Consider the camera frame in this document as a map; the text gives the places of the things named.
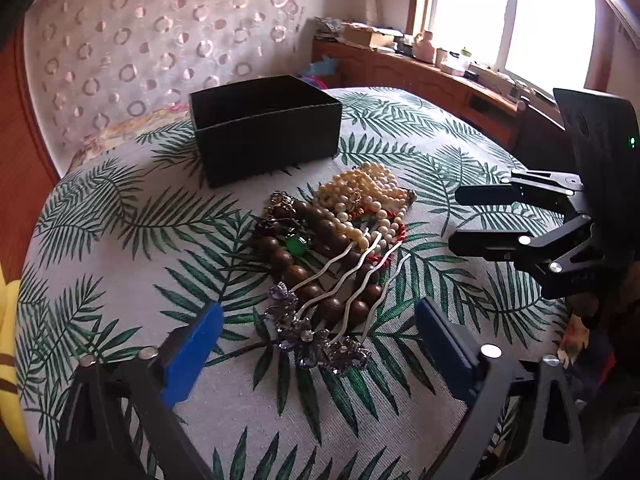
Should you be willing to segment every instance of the floral bedsheet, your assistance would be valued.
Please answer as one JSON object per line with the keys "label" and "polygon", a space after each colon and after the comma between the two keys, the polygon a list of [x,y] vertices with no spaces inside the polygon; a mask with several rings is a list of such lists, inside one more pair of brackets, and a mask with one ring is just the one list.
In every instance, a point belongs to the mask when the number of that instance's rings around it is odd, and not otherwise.
{"label": "floral bedsheet", "polygon": [[[48,478],[78,358],[129,358],[160,344],[210,300],[224,307],[224,332],[175,412],[216,479],[421,478],[465,411],[420,344],[413,305],[424,295],[519,358],[555,351],[567,319],[561,302],[541,298],[539,286],[510,263],[447,249],[457,226],[540,234],[560,223],[527,205],[456,203],[460,184],[495,183],[522,165],[407,92],[329,93],[343,104],[332,160],[209,189],[184,119],[96,156],[53,190],[28,251],[16,333],[20,402]],[[373,359],[366,370],[336,379],[298,369],[278,352],[263,317],[271,279],[266,268],[248,266],[240,248],[271,191],[309,197],[319,183],[366,160],[385,164],[418,193],[401,248],[412,257],[369,333]],[[301,264],[321,260],[310,254]],[[506,407],[495,445],[511,413]],[[135,413],[126,417],[143,465],[160,478]]]}

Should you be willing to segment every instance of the window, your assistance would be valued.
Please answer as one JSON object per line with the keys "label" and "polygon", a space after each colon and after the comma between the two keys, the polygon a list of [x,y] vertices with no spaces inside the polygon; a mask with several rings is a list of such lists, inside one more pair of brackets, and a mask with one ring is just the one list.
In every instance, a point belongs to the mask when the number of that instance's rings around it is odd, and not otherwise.
{"label": "window", "polygon": [[591,59],[595,0],[431,0],[433,43],[471,51],[551,94],[583,88]]}

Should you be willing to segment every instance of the jewelry pile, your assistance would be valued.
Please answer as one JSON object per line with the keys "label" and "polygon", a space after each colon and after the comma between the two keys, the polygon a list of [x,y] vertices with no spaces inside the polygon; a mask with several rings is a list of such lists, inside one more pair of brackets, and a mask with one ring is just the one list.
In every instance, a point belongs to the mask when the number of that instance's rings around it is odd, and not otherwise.
{"label": "jewelry pile", "polygon": [[[378,283],[380,269],[402,244],[406,235],[402,219],[415,199],[413,191],[397,186],[387,168],[369,162],[322,184],[312,203],[282,191],[271,195],[270,205],[256,221],[250,245],[273,269],[276,285],[269,297],[274,304],[266,314],[276,328],[279,349],[294,352],[297,366],[321,366],[340,375],[349,366],[367,365],[370,352],[363,342],[376,307],[409,255],[400,260],[384,286]],[[371,232],[365,227],[367,219],[374,221]],[[354,227],[353,221],[363,229]],[[329,259],[313,276],[295,263],[309,248]],[[323,288],[321,281],[326,281],[336,263],[342,276],[335,285]],[[352,276],[353,293],[342,300],[340,289]],[[330,333],[340,320],[338,332]],[[348,329],[363,323],[358,340],[345,336]]]}

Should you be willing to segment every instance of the metal bolt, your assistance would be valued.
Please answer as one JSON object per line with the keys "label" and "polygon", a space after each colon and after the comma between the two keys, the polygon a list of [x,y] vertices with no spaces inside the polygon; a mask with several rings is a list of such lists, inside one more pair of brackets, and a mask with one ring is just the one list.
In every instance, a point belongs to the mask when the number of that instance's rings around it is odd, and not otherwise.
{"label": "metal bolt", "polygon": [[553,354],[547,354],[542,358],[542,362],[545,365],[556,367],[560,364],[560,359]]}
{"label": "metal bolt", "polygon": [[80,358],[80,366],[82,368],[87,368],[91,365],[95,365],[98,362],[98,359],[95,358],[95,355],[87,354]]}
{"label": "metal bolt", "polygon": [[153,359],[158,355],[158,349],[155,346],[145,346],[140,352],[138,352],[138,358],[143,361]]}
{"label": "metal bolt", "polygon": [[491,357],[492,359],[497,359],[502,355],[502,350],[500,350],[500,347],[496,345],[482,345],[480,347],[480,351],[482,352],[482,355]]}

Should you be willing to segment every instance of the pearl necklace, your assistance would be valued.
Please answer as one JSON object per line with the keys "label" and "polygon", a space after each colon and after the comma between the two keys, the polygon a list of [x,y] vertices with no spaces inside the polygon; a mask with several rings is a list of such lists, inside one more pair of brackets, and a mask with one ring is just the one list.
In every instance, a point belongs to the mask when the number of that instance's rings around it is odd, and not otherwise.
{"label": "pearl necklace", "polygon": [[[398,187],[396,177],[389,168],[376,162],[363,162],[359,168],[334,175],[330,182],[320,185],[314,193],[313,204],[321,207],[338,232],[356,242],[360,251],[366,251],[375,240],[375,231],[382,234],[374,254],[405,234],[404,214],[417,196],[415,191]],[[351,220],[365,214],[377,218],[372,233],[353,227]]]}

